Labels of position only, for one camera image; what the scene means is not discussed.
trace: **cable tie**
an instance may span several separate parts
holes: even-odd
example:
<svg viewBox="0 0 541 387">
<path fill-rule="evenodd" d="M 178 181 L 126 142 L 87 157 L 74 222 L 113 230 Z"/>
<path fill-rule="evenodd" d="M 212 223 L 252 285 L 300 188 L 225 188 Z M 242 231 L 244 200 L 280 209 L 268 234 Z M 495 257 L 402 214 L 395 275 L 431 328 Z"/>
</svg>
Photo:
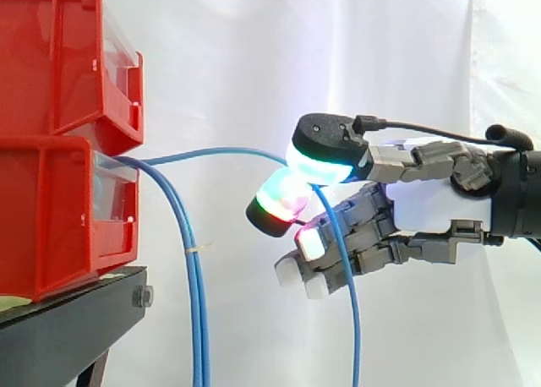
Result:
<svg viewBox="0 0 541 387">
<path fill-rule="evenodd" d="M 193 248 L 186 249 L 186 254 L 188 253 L 198 253 L 200 250 L 207 249 L 212 246 L 212 242 L 208 242 L 204 245 L 195 246 Z"/>
</svg>

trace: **robotic hand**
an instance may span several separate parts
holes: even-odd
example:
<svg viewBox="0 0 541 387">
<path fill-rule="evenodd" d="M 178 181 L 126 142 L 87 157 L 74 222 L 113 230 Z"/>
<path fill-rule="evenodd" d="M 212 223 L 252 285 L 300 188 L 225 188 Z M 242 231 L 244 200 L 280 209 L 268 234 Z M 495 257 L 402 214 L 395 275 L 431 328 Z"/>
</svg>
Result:
<svg viewBox="0 0 541 387">
<path fill-rule="evenodd" d="M 382 128 L 410 128 L 454 140 L 373 146 L 364 139 L 367 131 Z M 454 264 L 459 243 L 500 246 L 505 237 L 525 237 L 541 247 L 536 240 L 541 237 L 541 152 L 533 150 L 525 134 L 500 125 L 490 127 L 486 138 L 375 117 L 309 114 L 299 120 L 287 161 L 309 183 L 366 182 L 334 208 L 354 275 L 409 259 Z M 489 152 L 466 142 L 507 149 Z M 276 236 L 276 228 L 271 229 L 276 223 L 255 214 L 254 202 L 249 219 Z M 310 298 L 346 285 L 326 214 L 303 225 L 295 243 L 297 248 L 276 263 L 282 285 L 301 281 Z"/>
</svg>

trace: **white fingertip pad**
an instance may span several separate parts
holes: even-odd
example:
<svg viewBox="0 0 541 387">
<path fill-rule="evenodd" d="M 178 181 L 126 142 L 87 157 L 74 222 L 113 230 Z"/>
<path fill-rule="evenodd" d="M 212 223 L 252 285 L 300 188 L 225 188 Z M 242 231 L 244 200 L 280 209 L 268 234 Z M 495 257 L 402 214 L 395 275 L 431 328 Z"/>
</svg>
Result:
<svg viewBox="0 0 541 387">
<path fill-rule="evenodd" d="M 310 300 L 322 300 L 329 296 L 327 280 L 323 273 L 316 273 L 314 277 L 304 283 L 306 295 Z"/>
<path fill-rule="evenodd" d="M 307 262 L 325 255 L 325 246 L 321 242 L 320 233 L 315 228 L 301 229 L 297 234 L 297 242 Z"/>
<path fill-rule="evenodd" d="M 285 258 L 278 262 L 275 271 L 278 282 L 282 287 L 295 286 L 303 282 L 297 261 L 294 258 Z"/>
</svg>

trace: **green light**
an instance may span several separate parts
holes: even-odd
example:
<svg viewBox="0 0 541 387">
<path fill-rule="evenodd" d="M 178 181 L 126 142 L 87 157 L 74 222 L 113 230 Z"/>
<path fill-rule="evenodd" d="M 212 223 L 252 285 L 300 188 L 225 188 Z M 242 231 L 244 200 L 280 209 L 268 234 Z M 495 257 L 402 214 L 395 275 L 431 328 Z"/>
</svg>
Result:
<svg viewBox="0 0 541 387">
<path fill-rule="evenodd" d="M 346 180 L 353 167 L 310 159 L 289 145 L 286 153 L 287 165 L 308 183 L 330 186 Z"/>
<path fill-rule="evenodd" d="M 281 221 L 293 222 L 310 200 L 312 188 L 288 167 L 273 173 L 255 198 L 261 207 Z"/>
</svg>

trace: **black cable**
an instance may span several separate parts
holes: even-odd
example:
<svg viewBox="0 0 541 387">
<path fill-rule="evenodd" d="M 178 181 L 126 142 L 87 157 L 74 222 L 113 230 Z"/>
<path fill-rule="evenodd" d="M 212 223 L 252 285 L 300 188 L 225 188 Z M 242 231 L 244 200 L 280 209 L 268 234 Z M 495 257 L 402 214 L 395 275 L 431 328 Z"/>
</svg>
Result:
<svg viewBox="0 0 541 387">
<path fill-rule="evenodd" d="M 408 129 L 410 131 L 422 132 L 424 134 L 437 135 L 448 139 L 467 142 L 469 144 L 481 144 L 499 146 L 502 148 L 512 148 L 520 152 L 533 150 L 532 140 L 523 132 L 515 129 L 506 128 L 503 125 L 492 125 L 486 133 L 486 139 L 471 138 L 465 135 L 453 134 L 436 128 L 425 127 L 415 123 L 399 123 L 397 121 L 387 121 L 383 118 L 372 117 L 368 115 L 357 115 L 352 124 L 353 131 L 356 134 L 364 135 L 370 131 L 380 131 L 388 128 Z"/>
<path fill-rule="evenodd" d="M 395 122 L 395 121 L 387 121 L 387 122 L 385 122 L 385 127 L 386 128 L 408 129 L 410 131 L 422 132 L 423 134 L 437 135 L 437 136 L 442 136 L 442 137 L 448 138 L 448 139 L 460 140 L 461 142 L 468 142 L 469 144 L 485 144 L 485 145 L 501 146 L 501 147 L 505 147 L 505 148 L 510 147 L 508 144 L 502 144 L 500 142 L 496 142 L 496 141 L 493 141 L 493 140 L 471 138 L 469 136 L 464 136 L 464 135 L 459 135 L 459 134 L 453 134 L 451 132 L 441 131 L 441 130 L 436 129 L 436 128 L 424 127 L 423 125 L 417 125 L 415 123 L 399 123 L 399 122 Z"/>
<path fill-rule="evenodd" d="M 541 240 L 539 239 L 526 239 L 528 242 L 530 242 L 539 252 L 541 252 Z"/>
</svg>

